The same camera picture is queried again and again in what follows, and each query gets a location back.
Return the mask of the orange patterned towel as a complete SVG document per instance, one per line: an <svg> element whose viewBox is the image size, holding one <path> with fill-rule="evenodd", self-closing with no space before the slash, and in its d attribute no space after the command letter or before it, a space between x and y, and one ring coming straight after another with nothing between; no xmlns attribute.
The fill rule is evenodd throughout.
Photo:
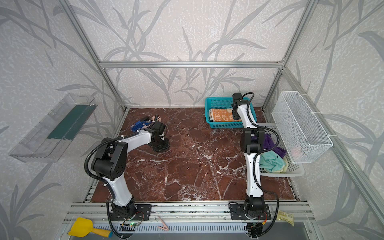
<svg viewBox="0 0 384 240"><path fill-rule="evenodd" d="M233 109L209 109L210 122L239 122L234 120L232 115Z"/></svg>

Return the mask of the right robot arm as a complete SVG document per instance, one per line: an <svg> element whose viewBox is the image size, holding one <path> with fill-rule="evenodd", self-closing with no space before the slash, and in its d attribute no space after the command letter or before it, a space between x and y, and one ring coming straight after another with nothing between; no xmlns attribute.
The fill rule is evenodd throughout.
<svg viewBox="0 0 384 240"><path fill-rule="evenodd" d="M254 220L259 216L267 219L267 205L265 203L264 193L274 195L279 202L278 194L267 191L261 186L260 161L263 153L267 153L278 146L276 143L270 149L264 147L265 131L276 131L263 127L256 123L250 113L250 102L246 100L233 101L233 117L235 120L241 120L243 124L243 133L241 138L241 151L244 153L247 168L247 190L246 200L244 201L244 215L247 219Z"/></svg>

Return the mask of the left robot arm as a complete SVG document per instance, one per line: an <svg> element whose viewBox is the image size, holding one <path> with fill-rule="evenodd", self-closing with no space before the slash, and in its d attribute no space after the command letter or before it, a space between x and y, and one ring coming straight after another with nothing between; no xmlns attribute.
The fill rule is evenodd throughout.
<svg viewBox="0 0 384 240"><path fill-rule="evenodd" d="M154 152L167 151L170 142L164 131L165 128L161 127L158 130L141 130L131 136L105 138L86 157L86 174L108 189L114 212L132 216L137 211L134 197L124 177L128 152L144 145L152 147Z"/></svg>

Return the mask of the beige rubber bands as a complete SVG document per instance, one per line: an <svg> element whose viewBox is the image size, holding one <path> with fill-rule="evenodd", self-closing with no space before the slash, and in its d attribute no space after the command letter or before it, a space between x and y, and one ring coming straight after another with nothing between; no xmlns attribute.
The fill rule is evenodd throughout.
<svg viewBox="0 0 384 240"><path fill-rule="evenodd" d="M151 120L152 122L160 122L162 119L160 116L155 115L155 116L152 116Z"/></svg>

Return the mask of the teal plastic basket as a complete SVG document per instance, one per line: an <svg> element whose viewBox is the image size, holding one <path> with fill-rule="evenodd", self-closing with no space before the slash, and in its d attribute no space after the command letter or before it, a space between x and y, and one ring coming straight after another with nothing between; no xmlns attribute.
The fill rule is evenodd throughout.
<svg viewBox="0 0 384 240"><path fill-rule="evenodd" d="M205 100L206 122L212 129L243 128L242 120L233 119L232 97L208 97Z"/></svg>

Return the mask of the mint green cloth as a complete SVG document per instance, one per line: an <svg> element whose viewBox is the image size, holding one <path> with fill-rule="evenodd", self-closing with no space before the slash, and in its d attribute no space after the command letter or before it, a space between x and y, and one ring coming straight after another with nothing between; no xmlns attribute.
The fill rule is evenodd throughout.
<svg viewBox="0 0 384 240"><path fill-rule="evenodd" d="M288 169L288 161L274 151L261 154L260 168L267 173L284 174Z"/></svg>

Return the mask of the white plastic laundry basket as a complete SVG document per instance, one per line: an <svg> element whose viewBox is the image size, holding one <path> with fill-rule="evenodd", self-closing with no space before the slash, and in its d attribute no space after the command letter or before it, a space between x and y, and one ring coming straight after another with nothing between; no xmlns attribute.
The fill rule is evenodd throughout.
<svg viewBox="0 0 384 240"><path fill-rule="evenodd" d="M261 156L260 175L286 178L303 176L305 173L303 165L292 162L277 126L275 124L262 123L258 123L258 125L274 130L279 136L278 146Z"/></svg>

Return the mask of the pink clothespin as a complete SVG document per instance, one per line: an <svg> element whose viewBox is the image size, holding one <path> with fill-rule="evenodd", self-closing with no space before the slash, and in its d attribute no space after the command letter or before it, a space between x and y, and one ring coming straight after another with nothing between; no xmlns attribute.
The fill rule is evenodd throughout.
<svg viewBox="0 0 384 240"><path fill-rule="evenodd" d="M158 219L161 221L162 225L161 226L157 226L157 228L160 229L160 230L168 232L170 230L168 225L163 221L163 219L160 216L158 216Z"/></svg>

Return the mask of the yellow label tag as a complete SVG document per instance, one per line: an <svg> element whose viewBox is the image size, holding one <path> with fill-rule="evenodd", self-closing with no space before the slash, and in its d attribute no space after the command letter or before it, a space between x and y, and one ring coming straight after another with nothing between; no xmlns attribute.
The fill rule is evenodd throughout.
<svg viewBox="0 0 384 240"><path fill-rule="evenodd" d="M295 226L293 214L289 214L287 212L279 210L278 214L277 214L277 220L287 222L290 225L292 225L293 227Z"/></svg>

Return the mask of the yellow plastic scoop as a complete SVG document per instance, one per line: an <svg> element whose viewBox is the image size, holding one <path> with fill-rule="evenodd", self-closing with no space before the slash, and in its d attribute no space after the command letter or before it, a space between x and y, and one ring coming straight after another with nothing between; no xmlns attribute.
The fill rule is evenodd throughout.
<svg viewBox="0 0 384 240"><path fill-rule="evenodd" d="M96 234L105 238L111 238L113 233L109 230L97 229L93 227L93 222L89 219L78 217L68 232L69 236L83 238L88 234Z"/></svg>

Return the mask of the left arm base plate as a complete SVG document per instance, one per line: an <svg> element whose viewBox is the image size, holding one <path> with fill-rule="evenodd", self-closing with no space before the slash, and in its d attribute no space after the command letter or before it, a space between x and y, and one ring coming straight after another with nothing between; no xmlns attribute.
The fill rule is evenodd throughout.
<svg viewBox="0 0 384 240"><path fill-rule="evenodd" d="M127 207L121 207L112 204L112 212L110 213L110 218L112 221L148 221L150 218L151 210L151 204L132 204Z"/></svg>

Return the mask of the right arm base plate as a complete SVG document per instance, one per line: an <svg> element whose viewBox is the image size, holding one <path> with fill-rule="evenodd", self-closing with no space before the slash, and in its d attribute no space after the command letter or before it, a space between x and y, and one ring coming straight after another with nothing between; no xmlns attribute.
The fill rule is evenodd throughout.
<svg viewBox="0 0 384 240"><path fill-rule="evenodd" d="M264 204L263 209L256 210L251 210L245 202L229 202L228 207L230 210L231 220L265 221L272 219L271 212L267 204Z"/></svg>

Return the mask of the clear plastic wall shelf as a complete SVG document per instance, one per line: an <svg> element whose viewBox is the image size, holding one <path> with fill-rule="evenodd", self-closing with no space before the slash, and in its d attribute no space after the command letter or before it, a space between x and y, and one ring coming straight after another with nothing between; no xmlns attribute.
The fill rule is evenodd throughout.
<svg viewBox="0 0 384 240"><path fill-rule="evenodd" d="M55 163L97 108L94 97L67 94L10 152L24 163Z"/></svg>

